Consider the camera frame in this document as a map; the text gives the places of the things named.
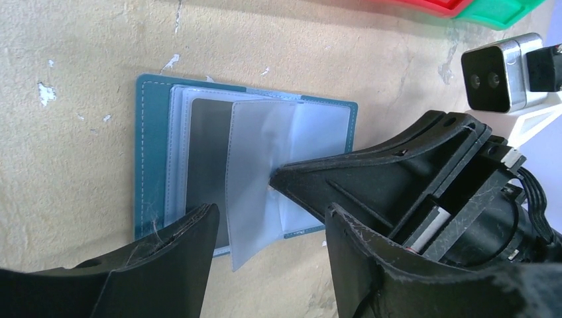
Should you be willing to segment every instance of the teal border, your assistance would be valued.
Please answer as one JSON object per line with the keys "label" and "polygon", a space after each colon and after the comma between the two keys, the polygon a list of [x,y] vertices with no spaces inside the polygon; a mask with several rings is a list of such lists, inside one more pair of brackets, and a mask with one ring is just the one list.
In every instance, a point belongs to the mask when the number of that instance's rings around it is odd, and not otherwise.
{"label": "teal border", "polygon": [[[275,96],[296,101],[315,101],[349,107],[349,131],[346,152],[353,151],[355,123],[357,120],[357,103],[338,101],[307,95],[296,95],[243,86],[196,81],[192,79],[173,78],[155,74],[142,74],[137,78],[135,111],[135,200],[134,200],[134,236],[135,240],[149,235],[154,228],[164,225],[164,200],[166,182],[166,157],[168,140],[168,112],[170,107],[170,89],[173,85],[222,89],[241,93]],[[285,235],[295,237],[324,229],[314,227]]]}

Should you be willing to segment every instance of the red plastic container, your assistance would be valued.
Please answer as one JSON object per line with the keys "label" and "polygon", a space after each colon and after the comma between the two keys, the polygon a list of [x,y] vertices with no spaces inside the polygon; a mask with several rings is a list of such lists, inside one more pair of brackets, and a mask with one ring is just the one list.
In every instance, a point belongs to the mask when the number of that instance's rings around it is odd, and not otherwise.
{"label": "red plastic container", "polygon": [[468,7],[473,0],[372,0],[387,1],[411,7],[430,15],[443,18],[453,18]]}

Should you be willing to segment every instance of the white bracket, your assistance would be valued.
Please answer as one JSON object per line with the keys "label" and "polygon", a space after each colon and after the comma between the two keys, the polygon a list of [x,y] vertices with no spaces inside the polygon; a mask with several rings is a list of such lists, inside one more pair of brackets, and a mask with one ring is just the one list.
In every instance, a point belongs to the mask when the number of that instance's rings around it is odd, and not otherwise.
{"label": "white bracket", "polygon": [[492,127],[492,134],[507,139],[509,146],[519,148],[562,115],[562,92],[549,93],[542,104],[513,113],[471,109],[467,114]]}

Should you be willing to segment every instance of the wallet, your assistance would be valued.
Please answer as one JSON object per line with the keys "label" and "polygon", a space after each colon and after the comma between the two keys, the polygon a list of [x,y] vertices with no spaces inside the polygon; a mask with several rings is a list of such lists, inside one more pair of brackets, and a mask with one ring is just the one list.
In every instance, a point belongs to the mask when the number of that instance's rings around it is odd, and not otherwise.
{"label": "wallet", "polygon": [[135,238],[203,203],[233,269],[283,238],[323,229],[269,185],[284,164],[352,151],[357,104],[143,74],[137,80]]}

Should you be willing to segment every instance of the green plastic container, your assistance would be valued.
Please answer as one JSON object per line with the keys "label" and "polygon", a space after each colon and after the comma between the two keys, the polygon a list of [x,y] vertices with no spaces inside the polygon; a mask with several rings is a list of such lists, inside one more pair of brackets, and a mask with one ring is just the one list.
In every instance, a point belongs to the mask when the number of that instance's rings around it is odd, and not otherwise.
{"label": "green plastic container", "polygon": [[455,19],[504,30],[543,2],[544,0],[474,0]]}

